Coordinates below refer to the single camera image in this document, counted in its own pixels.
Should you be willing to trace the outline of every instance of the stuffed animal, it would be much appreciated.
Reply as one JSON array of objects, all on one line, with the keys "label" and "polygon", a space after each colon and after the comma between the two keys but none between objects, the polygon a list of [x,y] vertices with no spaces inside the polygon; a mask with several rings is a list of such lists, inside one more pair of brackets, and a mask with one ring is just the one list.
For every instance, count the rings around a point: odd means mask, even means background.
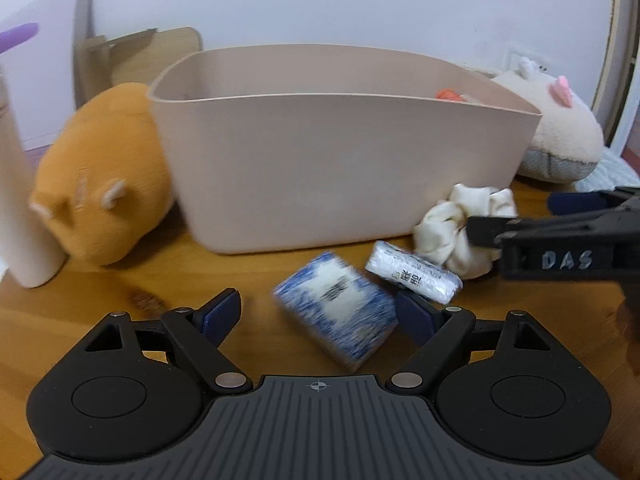
[{"label": "stuffed animal", "polygon": [[493,81],[542,111],[518,174],[565,183],[580,180],[594,170],[604,148],[602,128],[564,76],[553,78],[523,58],[519,70],[500,74]]},{"label": "stuffed animal", "polygon": [[124,83],[67,122],[40,161],[30,207],[72,256],[123,258],[172,206],[146,85]]}]

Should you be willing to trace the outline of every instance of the purple object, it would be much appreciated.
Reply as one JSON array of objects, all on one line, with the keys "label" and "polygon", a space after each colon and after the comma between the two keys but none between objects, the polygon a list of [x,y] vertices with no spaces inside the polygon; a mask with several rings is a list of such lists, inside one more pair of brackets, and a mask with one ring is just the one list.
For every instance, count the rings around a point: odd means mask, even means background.
[{"label": "purple object", "polygon": [[0,32],[0,54],[30,40],[38,33],[38,29],[37,23],[25,23]]}]

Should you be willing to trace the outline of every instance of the small box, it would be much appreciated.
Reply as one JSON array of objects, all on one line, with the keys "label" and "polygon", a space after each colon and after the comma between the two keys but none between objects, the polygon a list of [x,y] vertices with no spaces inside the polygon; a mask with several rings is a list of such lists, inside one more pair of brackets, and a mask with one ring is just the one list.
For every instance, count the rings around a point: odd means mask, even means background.
[{"label": "small box", "polygon": [[311,260],[278,285],[274,295],[351,370],[398,324],[393,297],[333,253]]}]

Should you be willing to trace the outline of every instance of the pink plush ear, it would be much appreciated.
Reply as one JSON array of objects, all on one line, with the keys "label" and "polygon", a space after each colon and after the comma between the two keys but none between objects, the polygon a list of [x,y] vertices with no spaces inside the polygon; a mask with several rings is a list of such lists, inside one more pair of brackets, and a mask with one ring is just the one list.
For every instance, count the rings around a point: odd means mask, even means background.
[{"label": "pink plush ear", "polygon": [[571,108],[573,106],[574,97],[571,94],[569,82],[563,75],[549,85],[549,92],[556,101],[560,101],[560,104],[563,104],[567,108]]}]

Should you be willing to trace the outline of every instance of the metal screw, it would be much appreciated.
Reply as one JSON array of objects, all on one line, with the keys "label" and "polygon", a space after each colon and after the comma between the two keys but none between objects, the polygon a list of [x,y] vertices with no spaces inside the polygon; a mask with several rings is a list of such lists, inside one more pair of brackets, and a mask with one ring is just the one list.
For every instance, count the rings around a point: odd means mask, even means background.
[{"label": "metal screw", "polygon": [[216,384],[222,388],[238,388],[246,383],[246,377],[238,372],[225,372],[216,377]]},{"label": "metal screw", "polygon": [[422,377],[412,372],[400,372],[391,377],[391,382],[398,388],[416,388],[422,384]]}]

